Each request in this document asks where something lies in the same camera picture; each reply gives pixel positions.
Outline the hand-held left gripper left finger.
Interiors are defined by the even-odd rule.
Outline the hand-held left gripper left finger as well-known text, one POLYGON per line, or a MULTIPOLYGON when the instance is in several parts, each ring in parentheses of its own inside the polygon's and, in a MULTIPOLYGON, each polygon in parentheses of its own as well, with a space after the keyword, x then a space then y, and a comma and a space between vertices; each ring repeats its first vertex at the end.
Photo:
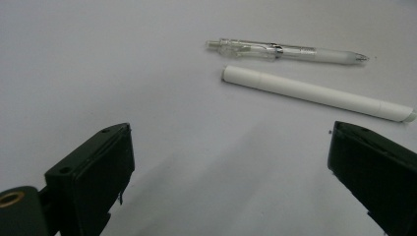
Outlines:
POLYGON ((135 159, 131 127, 107 127, 45 173, 62 236, 99 236, 122 200, 135 159))

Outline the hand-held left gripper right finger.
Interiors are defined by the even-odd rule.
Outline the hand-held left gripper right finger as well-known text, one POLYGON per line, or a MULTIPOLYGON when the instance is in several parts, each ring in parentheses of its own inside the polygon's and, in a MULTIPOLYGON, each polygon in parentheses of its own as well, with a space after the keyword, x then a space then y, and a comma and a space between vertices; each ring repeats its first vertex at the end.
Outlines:
POLYGON ((337 121, 328 169, 388 236, 417 236, 417 153, 367 128, 337 121))

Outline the white pen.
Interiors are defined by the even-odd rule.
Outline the white pen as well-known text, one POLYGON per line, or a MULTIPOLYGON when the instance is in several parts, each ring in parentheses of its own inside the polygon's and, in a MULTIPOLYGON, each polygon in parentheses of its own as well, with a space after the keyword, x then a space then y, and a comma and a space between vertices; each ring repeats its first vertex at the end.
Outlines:
POLYGON ((408 106, 302 83, 250 69, 226 66, 222 72, 222 79, 228 83, 316 102, 390 121, 412 122, 417 119, 417 111, 408 106))

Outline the spoon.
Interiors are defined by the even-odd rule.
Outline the spoon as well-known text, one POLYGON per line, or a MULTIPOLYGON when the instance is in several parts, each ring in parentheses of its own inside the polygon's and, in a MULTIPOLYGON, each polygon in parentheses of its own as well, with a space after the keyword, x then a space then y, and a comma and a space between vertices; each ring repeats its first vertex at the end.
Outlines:
POLYGON ((368 56, 351 51, 229 38, 208 40, 207 49, 215 50, 222 56, 236 58, 285 58, 341 65, 364 65, 369 61, 368 56))

